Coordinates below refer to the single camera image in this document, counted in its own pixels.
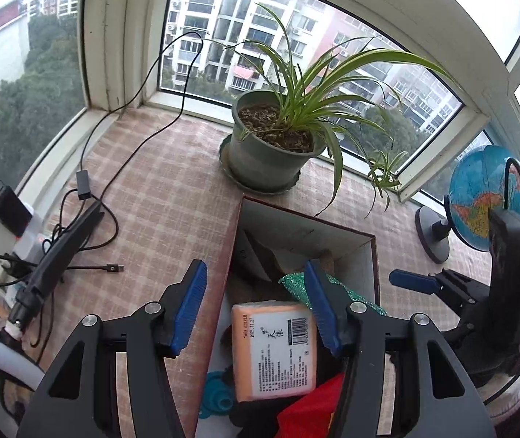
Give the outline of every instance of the barcode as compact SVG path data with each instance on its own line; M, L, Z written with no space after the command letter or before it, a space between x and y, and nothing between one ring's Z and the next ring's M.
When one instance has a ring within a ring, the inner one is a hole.
M309 342L309 322L307 318L297 318L290 320L292 331L293 346L297 344L307 344Z

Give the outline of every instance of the gray flower pot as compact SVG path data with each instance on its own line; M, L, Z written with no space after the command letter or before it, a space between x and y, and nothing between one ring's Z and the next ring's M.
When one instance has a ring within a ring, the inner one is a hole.
M269 90L243 93L232 105L234 131L230 142L229 165L242 184L267 193L279 191L293 183L294 176L309 159L320 155L326 148L319 137L314 140L312 153L295 153L272 146L250 133L241 140L244 124L238 112L254 105L278 105Z

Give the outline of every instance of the blue gripper pad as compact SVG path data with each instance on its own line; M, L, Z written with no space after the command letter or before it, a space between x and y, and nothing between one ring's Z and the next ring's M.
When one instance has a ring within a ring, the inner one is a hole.
M323 344L331 351L333 356L339 357L341 355L341 341L337 332L335 312L327 300L317 272L309 261L305 265L305 289L313 308L313 315Z
M183 281L190 281L190 283L173 321L171 350L177 356L189 343L199 307L207 288L207 266L202 260L194 260L194 262L198 263L191 274L191 278L183 279Z
M427 295L440 291L440 285L433 277L405 272L404 270L393 270L390 272L390 283L396 287L418 291Z

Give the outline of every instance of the globe stand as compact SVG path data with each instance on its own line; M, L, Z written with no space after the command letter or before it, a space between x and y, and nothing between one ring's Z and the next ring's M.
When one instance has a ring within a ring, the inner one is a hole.
M451 251L449 232L451 224L429 207L423 206L414 217L418 238L424 251L435 263L445 263Z

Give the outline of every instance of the charger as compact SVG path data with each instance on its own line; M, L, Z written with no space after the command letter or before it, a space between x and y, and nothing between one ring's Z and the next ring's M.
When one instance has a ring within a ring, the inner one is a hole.
M21 237L33 215L12 188L0 181L0 221L15 236Z

